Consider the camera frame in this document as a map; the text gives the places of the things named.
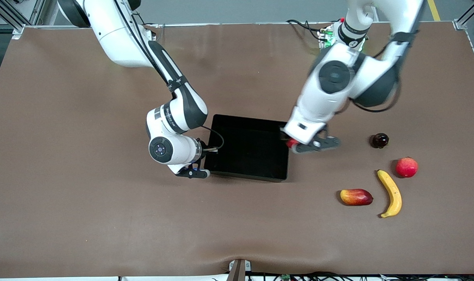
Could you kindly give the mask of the black plastic box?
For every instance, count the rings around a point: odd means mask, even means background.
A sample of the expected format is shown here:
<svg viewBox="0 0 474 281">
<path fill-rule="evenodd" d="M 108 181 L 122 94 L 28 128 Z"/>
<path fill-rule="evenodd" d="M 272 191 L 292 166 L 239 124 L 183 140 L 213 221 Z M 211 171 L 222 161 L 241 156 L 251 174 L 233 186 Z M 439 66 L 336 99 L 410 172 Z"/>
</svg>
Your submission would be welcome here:
<svg viewBox="0 0 474 281">
<path fill-rule="evenodd" d="M 289 148 L 283 121 L 215 114 L 204 168 L 212 174 L 251 180 L 281 182 L 288 178 Z"/>
</svg>

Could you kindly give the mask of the metal table edge bracket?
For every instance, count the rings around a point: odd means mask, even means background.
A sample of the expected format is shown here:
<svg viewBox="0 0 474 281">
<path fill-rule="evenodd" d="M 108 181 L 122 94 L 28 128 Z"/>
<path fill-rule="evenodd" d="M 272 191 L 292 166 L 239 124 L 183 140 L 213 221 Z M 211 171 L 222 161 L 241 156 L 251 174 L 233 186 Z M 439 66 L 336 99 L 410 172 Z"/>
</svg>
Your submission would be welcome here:
<svg viewBox="0 0 474 281">
<path fill-rule="evenodd" d="M 248 274 L 252 272 L 249 260 L 232 260 L 229 264 L 229 274 L 226 281 L 252 281 Z"/>
</svg>

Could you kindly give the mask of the large red apple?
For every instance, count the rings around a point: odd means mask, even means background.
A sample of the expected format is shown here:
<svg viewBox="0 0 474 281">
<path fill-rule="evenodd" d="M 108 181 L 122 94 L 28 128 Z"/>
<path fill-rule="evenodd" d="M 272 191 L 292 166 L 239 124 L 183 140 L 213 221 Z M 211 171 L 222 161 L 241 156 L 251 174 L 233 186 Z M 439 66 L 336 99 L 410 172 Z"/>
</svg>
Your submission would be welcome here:
<svg viewBox="0 0 474 281">
<path fill-rule="evenodd" d="M 403 178 L 411 178 L 417 174 L 419 164 L 410 157 L 401 158 L 394 168 L 395 172 Z"/>
</svg>

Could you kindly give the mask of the dark purple plum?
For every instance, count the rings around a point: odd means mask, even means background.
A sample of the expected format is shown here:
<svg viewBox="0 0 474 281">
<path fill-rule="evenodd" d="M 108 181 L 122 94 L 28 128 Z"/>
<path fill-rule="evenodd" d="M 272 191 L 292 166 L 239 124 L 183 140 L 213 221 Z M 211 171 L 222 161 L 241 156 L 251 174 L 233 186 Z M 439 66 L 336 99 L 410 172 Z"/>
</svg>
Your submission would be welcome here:
<svg viewBox="0 0 474 281">
<path fill-rule="evenodd" d="M 377 133 L 372 136 L 371 144 L 374 148 L 383 149 L 389 144 L 389 136 L 385 133 Z"/>
</svg>

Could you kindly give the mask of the brown table mat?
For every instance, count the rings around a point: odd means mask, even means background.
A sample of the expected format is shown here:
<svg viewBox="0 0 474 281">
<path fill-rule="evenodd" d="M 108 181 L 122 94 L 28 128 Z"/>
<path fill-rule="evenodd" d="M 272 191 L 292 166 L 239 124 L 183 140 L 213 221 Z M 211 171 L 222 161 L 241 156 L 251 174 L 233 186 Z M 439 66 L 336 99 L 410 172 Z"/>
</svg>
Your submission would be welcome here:
<svg viewBox="0 0 474 281">
<path fill-rule="evenodd" d="M 146 114 L 171 96 L 152 69 L 114 64 L 92 30 L 27 28 L 0 69 L 0 277 L 261 272 L 474 274 L 474 53 L 422 23 L 401 97 L 349 106 L 332 151 L 292 154 L 288 178 L 177 177 L 148 153 Z M 374 148 L 372 136 L 389 144 Z M 411 178 L 394 168 L 417 161 Z M 398 186 L 398 215 L 381 218 Z M 341 190 L 364 189 L 368 206 Z"/>
</svg>

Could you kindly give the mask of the yellow banana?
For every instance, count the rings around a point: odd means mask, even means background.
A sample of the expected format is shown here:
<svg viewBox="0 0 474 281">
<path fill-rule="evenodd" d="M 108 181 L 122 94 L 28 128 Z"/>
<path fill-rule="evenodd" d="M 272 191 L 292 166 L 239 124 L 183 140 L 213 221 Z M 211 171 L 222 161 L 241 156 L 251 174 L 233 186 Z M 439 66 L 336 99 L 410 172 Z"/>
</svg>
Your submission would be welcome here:
<svg viewBox="0 0 474 281">
<path fill-rule="evenodd" d="M 376 174 L 379 178 L 379 181 L 383 184 L 389 195 L 389 205 L 385 212 L 380 215 L 380 217 L 394 217 L 399 214 L 403 205 L 400 190 L 394 182 L 393 178 L 386 171 L 377 170 Z"/>
</svg>

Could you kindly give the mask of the red yellow mango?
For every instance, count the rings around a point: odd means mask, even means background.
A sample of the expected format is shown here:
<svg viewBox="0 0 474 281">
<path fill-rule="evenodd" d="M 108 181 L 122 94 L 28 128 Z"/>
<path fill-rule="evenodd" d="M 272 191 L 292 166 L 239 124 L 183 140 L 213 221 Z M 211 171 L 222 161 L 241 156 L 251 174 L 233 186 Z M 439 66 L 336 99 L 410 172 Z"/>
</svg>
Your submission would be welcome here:
<svg viewBox="0 0 474 281">
<path fill-rule="evenodd" d="M 364 189 L 341 190 L 341 201 L 347 206 L 368 206 L 373 202 L 373 196 Z"/>
</svg>

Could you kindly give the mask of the aluminium frame profile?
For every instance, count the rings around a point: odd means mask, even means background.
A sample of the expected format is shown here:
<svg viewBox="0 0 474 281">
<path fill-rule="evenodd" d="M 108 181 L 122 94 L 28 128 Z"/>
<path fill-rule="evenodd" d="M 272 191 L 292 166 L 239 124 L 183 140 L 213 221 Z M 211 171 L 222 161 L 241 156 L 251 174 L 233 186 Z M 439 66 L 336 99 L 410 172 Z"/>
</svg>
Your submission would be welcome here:
<svg viewBox="0 0 474 281">
<path fill-rule="evenodd" d="M 0 0 L 0 34 L 19 36 L 25 27 L 42 23 L 50 0 Z"/>
<path fill-rule="evenodd" d="M 472 5 L 466 9 L 466 11 L 459 17 L 453 20 L 455 30 L 465 30 L 466 25 L 474 17 L 474 0 Z"/>
</svg>

